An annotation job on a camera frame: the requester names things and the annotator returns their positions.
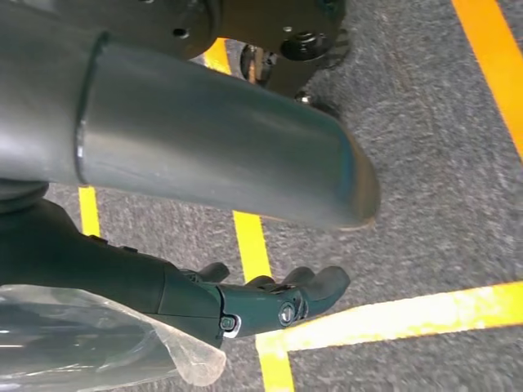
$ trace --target metal plate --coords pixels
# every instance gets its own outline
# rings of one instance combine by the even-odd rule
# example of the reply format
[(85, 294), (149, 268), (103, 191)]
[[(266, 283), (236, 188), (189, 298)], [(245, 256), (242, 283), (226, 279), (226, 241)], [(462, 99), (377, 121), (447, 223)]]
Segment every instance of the metal plate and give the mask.
[(186, 59), (211, 45), (219, 20), (217, 1), (205, 0), (21, 0), (18, 4)]

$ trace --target black metal frame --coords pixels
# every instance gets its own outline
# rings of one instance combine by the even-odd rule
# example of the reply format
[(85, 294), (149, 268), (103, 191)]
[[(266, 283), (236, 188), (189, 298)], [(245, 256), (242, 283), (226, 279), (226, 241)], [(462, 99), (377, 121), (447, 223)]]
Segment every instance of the black metal frame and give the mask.
[(55, 0), (53, 9), (40, 11), (186, 60), (199, 56), (218, 37), (263, 48), (277, 58), (263, 86), (294, 97), (325, 64), (325, 54), (338, 46), (346, 4), (345, 0)]

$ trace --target bolt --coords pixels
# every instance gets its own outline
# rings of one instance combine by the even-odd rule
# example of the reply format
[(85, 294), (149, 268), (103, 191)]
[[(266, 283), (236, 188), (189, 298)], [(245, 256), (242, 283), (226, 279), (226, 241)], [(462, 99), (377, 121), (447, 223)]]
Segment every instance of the bolt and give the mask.
[(301, 91), (296, 96), (296, 100), (301, 104), (309, 105), (311, 101), (311, 96), (303, 91)]
[(294, 306), (293, 306), (292, 304), (285, 303), (283, 304), (283, 306), (279, 311), (279, 322), (282, 326), (287, 327), (294, 320), (294, 316)]
[(221, 328), (226, 332), (232, 331), (233, 329), (235, 329), (235, 325), (236, 325), (236, 320), (234, 317), (230, 317), (230, 316), (223, 316), (220, 321), (220, 328)]

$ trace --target yellow tape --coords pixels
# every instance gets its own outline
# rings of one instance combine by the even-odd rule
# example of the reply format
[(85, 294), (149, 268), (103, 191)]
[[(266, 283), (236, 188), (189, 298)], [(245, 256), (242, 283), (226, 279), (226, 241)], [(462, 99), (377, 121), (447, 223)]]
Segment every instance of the yellow tape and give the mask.
[(288, 351), (523, 324), (523, 281), (365, 305), (289, 328)]
[(82, 233), (100, 237), (98, 207), (96, 205), (96, 191), (94, 188), (91, 186), (78, 188), (78, 199)]
[[(217, 39), (204, 57), (208, 68), (231, 74), (223, 38)], [(260, 216), (234, 212), (234, 219), (245, 282), (260, 275), (272, 276)], [(269, 392), (294, 390), (291, 363), (287, 352), (282, 349), (280, 336), (281, 332), (269, 332), (256, 337), (263, 384)]]
[(500, 114), (523, 159), (523, 56), (495, 0), (452, 0)]

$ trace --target screw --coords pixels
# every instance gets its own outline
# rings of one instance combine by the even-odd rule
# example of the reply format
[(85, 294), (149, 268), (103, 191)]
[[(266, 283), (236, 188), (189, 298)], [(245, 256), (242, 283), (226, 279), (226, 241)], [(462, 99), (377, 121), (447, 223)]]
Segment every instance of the screw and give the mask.
[(220, 321), (220, 328), (226, 331), (226, 332), (230, 332), (235, 329), (236, 325), (236, 320), (233, 317), (230, 316), (223, 316), (221, 318)]
[(284, 327), (291, 325), (294, 320), (294, 316), (294, 306), (288, 302), (283, 304), (279, 310), (279, 322)]

